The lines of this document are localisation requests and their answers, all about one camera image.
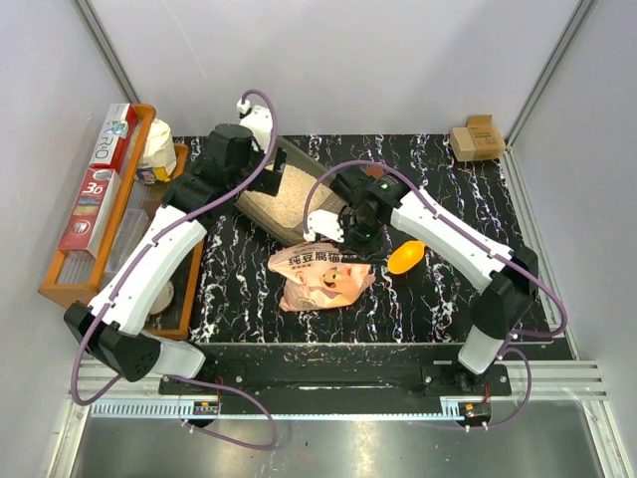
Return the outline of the grey plastic litter box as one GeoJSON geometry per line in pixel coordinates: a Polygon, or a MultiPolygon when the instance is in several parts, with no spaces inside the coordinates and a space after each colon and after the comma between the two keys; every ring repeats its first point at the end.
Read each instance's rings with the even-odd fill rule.
{"type": "Polygon", "coordinates": [[[288,154],[278,194],[244,191],[235,206],[281,244],[293,246],[305,241],[307,196],[327,168],[282,137],[277,139],[277,146],[288,154]]]}

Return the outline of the pink cat litter bag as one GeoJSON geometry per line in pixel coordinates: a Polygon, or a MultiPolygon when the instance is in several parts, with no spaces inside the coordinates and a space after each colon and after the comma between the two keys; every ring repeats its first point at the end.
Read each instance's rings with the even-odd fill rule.
{"type": "Polygon", "coordinates": [[[268,269],[286,279],[280,300],[285,312],[350,306],[375,281],[370,265],[346,262],[329,242],[283,249],[270,257],[268,269]]]}

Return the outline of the yellow plastic litter scoop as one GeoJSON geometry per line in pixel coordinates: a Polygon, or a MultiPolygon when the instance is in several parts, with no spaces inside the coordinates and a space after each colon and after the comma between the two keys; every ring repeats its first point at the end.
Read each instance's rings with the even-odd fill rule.
{"type": "Polygon", "coordinates": [[[418,240],[410,240],[393,251],[388,260],[387,268],[391,274],[405,274],[424,258],[426,244],[418,240]]]}

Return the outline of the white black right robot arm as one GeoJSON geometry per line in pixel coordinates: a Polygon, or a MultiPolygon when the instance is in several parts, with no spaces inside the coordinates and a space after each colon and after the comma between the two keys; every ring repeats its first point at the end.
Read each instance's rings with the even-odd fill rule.
{"type": "Polygon", "coordinates": [[[429,246],[479,293],[452,371],[458,390],[478,392],[514,325],[537,298],[538,286],[527,277],[538,272],[537,254],[526,246],[514,251],[483,235],[395,170],[373,178],[348,167],[329,188],[345,202],[337,217],[340,251],[360,262],[376,262],[384,254],[382,230],[391,227],[429,246]]]}

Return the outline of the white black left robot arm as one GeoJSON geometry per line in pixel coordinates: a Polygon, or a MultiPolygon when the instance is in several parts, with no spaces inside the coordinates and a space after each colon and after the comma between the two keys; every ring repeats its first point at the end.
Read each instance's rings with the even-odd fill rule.
{"type": "Polygon", "coordinates": [[[150,308],[182,261],[207,235],[214,208],[250,185],[276,191],[283,152],[276,149],[276,124],[219,124],[209,134],[207,153],[172,180],[138,245],[113,279],[88,304],[75,302],[64,321],[80,345],[128,381],[150,373],[181,375],[194,393],[212,388],[214,367],[197,347],[145,331],[150,308]]]}

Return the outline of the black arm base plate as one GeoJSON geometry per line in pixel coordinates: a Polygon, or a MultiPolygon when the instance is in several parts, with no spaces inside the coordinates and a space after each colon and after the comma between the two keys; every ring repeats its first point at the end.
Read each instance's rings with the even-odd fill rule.
{"type": "Polygon", "coordinates": [[[425,396],[507,397],[507,368],[473,375],[450,344],[211,344],[198,380],[265,390],[391,389],[425,396]]]}

